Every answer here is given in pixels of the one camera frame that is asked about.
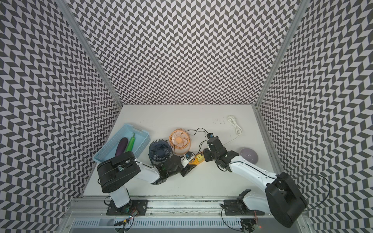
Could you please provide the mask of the orange power strip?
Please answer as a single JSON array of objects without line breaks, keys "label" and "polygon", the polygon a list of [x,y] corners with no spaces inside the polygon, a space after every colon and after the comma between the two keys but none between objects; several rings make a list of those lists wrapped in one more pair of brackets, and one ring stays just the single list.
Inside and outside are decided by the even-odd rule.
[{"label": "orange power strip", "polygon": [[199,153],[199,154],[196,154],[196,155],[192,156],[192,158],[190,159],[189,164],[197,166],[197,165],[201,164],[204,161],[205,161],[204,155],[202,153]]}]

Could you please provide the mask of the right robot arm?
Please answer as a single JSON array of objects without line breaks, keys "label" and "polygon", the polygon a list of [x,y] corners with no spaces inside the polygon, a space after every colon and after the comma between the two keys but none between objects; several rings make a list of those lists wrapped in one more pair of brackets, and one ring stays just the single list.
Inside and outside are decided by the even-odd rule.
[{"label": "right robot arm", "polygon": [[218,168],[237,174],[254,183],[261,194],[244,191],[242,202],[250,211],[271,214],[282,226],[290,228],[305,211],[308,203],[291,176],[276,174],[247,161],[239,153],[228,151],[218,136],[207,140],[204,156]]}]

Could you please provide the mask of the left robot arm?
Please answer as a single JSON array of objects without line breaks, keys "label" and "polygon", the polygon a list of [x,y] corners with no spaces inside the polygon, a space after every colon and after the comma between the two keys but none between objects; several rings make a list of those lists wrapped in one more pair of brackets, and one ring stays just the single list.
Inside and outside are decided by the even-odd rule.
[{"label": "left robot arm", "polygon": [[177,155],[172,155],[164,163],[151,167],[137,161],[132,152],[125,152],[98,165],[98,183],[102,192],[110,195],[114,207],[122,208],[131,202],[125,187],[130,180],[136,178],[159,185],[177,174],[185,177],[195,167],[194,164],[183,164],[181,157]]}]

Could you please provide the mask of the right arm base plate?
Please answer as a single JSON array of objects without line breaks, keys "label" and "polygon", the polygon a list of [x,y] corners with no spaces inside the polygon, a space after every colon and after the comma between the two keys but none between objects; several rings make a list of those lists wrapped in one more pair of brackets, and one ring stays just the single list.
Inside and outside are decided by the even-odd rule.
[{"label": "right arm base plate", "polygon": [[227,216],[254,216],[254,210],[250,210],[243,201],[224,200],[224,212]]}]

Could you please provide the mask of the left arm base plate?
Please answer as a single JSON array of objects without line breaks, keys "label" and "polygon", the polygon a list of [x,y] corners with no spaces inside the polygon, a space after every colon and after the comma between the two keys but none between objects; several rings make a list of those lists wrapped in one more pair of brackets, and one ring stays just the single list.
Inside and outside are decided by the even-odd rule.
[{"label": "left arm base plate", "polygon": [[107,216],[129,216],[133,217],[144,216],[147,211],[148,200],[130,200],[130,202],[123,207],[117,207],[114,201],[110,201],[107,205]]}]

